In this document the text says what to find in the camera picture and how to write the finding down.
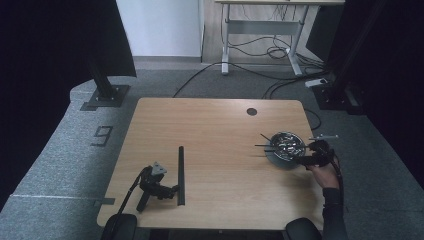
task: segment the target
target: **desk leg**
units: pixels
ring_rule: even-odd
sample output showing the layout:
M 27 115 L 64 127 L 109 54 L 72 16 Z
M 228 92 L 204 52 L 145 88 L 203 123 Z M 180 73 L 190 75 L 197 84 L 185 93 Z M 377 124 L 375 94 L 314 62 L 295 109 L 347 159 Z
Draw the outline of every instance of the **desk leg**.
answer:
M 224 30 L 224 47 L 222 50 L 222 75 L 228 75 L 228 55 L 229 55 L 229 49 L 228 49 L 228 28 L 229 28 L 229 24 L 230 24 L 230 4 L 225 4 L 225 13 L 226 13 L 226 18 L 225 18 L 225 30 Z
M 302 17 L 299 21 L 299 26 L 297 27 L 296 35 L 294 35 L 293 42 L 290 48 L 287 48 L 287 55 L 289 57 L 290 63 L 292 65 L 293 71 L 296 75 L 302 75 L 302 70 L 299 67 L 296 56 L 296 48 L 299 44 L 300 35 L 302 34 L 303 25 L 305 25 L 306 15 L 308 14 L 309 5 L 303 7 Z

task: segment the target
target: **white wall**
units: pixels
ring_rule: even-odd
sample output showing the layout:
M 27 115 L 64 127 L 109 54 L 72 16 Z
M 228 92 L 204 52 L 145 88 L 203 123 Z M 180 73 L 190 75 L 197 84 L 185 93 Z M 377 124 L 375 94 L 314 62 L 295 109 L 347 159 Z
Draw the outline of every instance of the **white wall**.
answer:
M 201 56 L 203 0 L 117 0 L 133 56 Z

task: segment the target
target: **black sleeve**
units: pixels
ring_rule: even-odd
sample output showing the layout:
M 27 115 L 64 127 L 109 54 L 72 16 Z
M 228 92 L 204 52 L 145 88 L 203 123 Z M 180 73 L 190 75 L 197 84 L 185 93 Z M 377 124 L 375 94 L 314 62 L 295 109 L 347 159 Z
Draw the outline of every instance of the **black sleeve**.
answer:
M 322 193 L 325 198 L 324 210 L 322 212 L 324 217 L 323 240 L 348 239 L 343 219 L 340 190 L 336 188 L 324 188 Z

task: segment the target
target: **person's hand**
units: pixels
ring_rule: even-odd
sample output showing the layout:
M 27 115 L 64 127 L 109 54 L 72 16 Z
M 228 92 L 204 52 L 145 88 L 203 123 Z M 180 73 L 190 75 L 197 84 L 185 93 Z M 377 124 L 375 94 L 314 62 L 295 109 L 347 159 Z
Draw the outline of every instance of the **person's hand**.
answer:
M 339 181 L 337 179 L 336 170 L 334 170 L 331 163 L 319 167 L 319 166 L 306 166 L 314 174 L 315 180 L 322 188 L 337 188 L 339 189 Z

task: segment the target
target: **gray carpet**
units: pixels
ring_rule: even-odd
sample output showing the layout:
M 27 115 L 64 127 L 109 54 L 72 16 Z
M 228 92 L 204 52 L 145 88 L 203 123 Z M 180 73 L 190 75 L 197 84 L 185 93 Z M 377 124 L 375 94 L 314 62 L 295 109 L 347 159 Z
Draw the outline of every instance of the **gray carpet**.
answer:
M 95 90 L 94 82 L 75 87 L 60 125 L 0 214 L 0 239 L 99 239 L 99 202 L 137 100 L 172 97 L 196 72 L 142 70 L 138 78 L 111 77 L 113 84 L 129 84 L 131 89 L 120 108 L 94 112 L 79 110 Z M 207 70 L 177 97 L 260 99 L 275 82 L 245 71 L 232 71 L 224 77 L 217 70 Z M 424 239 L 424 191 L 367 117 L 319 110 L 303 82 L 279 89 L 273 98 L 300 100 L 322 120 L 315 135 L 340 136 L 330 144 L 344 173 L 350 239 Z M 307 116 L 311 126 L 318 124 L 314 115 Z M 99 126 L 113 127 L 104 147 L 93 146 L 103 141 L 94 136 Z M 148 235 L 148 230 L 137 231 L 139 239 Z

